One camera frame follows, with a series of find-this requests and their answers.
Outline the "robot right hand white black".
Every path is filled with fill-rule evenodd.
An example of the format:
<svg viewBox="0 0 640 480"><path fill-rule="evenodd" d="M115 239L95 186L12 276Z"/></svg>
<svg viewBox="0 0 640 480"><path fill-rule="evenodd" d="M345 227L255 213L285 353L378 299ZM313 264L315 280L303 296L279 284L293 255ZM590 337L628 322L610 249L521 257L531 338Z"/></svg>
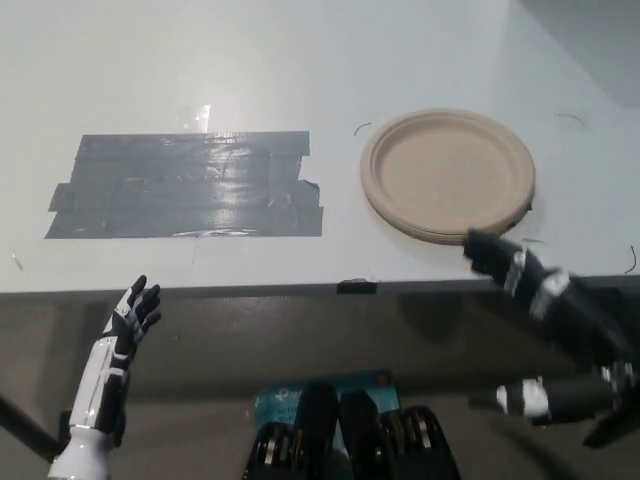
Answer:
<svg viewBox="0 0 640 480"><path fill-rule="evenodd" d="M541 423L611 416L633 410L639 390L639 339L567 270L530 249L479 230L467 233L465 257L527 313L533 328L564 350L582 373L564 380L541 376L477 395L476 407Z"/></svg>

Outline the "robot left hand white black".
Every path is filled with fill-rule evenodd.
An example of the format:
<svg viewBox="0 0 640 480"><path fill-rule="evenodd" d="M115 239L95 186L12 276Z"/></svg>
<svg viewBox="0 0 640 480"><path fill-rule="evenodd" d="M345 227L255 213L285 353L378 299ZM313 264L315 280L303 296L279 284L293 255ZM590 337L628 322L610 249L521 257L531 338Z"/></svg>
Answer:
<svg viewBox="0 0 640 480"><path fill-rule="evenodd" d="M161 318L161 288L146 284L142 275L125 291L94 342L71 410L71 427L108 436L122 433L131 365L139 344Z"/></svg>

